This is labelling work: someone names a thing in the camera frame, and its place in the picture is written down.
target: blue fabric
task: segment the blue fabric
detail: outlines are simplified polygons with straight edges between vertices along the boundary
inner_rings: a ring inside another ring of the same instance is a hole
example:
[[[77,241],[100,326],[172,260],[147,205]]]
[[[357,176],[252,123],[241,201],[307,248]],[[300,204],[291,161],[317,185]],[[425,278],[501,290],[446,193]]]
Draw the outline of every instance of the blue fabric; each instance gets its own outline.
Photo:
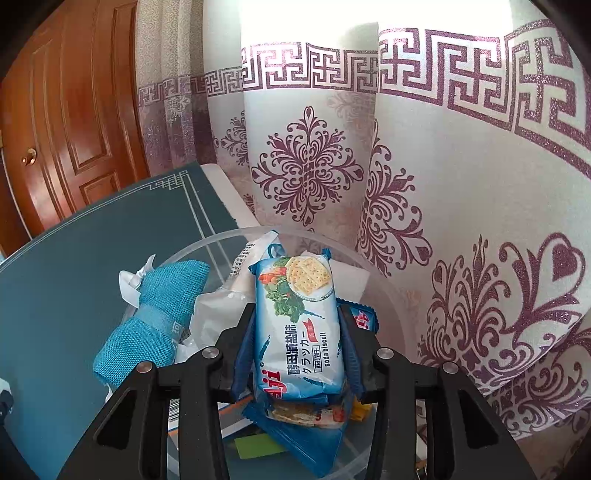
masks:
[[[139,288],[137,314],[119,325],[96,355],[93,370],[99,380],[115,389],[139,362],[150,360],[157,367],[171,365],[177,330],[188,328],[195,298],[203,291],[208,274],[209,265],[197,260],[148,272]]]

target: vegetable illustration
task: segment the vegetable illustration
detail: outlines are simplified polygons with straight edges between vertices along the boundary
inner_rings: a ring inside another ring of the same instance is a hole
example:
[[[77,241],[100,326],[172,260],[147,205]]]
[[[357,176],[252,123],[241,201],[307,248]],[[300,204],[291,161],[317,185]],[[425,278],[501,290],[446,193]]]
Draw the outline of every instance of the vegetable illustration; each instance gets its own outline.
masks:
[[[320,315],[310,312],[304,308],[304,302],[291,289],[287,281],[287,269],[285,264],[289,257],[277,259],[273,263],[273,268],[270,272],[259,275],[258,279],[265,287],[267,292],[266,297],[273,301],[275,306],[275,315],[286,315],[290,318],[292,323],[297,323],[300,315],[306,313],[321,317]]]

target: door panel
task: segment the door panel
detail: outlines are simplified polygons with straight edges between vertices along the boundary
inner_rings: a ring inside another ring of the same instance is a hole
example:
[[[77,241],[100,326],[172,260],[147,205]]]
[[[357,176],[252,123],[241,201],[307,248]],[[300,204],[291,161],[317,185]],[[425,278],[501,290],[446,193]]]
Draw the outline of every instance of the door panel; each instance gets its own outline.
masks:
[[[135,5],[66,0],[3,81],[7,169],[33,235],[148,176],[135,110]],[[37,159],[25,165],[30,147]]]

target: curtain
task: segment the curtain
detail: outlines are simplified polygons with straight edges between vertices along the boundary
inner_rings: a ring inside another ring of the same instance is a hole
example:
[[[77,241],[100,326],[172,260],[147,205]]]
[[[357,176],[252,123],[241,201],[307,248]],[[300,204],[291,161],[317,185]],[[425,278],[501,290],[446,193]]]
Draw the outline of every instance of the curtain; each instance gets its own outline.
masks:
[[[516,439],[590,403],[591,82],[527,0],[140,0],[137,36],[152,173],[355,248]]]

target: brass door knob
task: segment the brass door knob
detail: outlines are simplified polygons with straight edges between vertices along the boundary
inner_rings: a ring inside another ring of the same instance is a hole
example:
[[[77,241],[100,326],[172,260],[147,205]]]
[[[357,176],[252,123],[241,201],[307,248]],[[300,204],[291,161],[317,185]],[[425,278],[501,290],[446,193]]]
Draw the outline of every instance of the brass door knob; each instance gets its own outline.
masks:
[[[22,158],[22,162],[27,165],[33,165],[35,160],[37,159],[37,150],[34,148],[29,148],[27,150],[27,156]]]

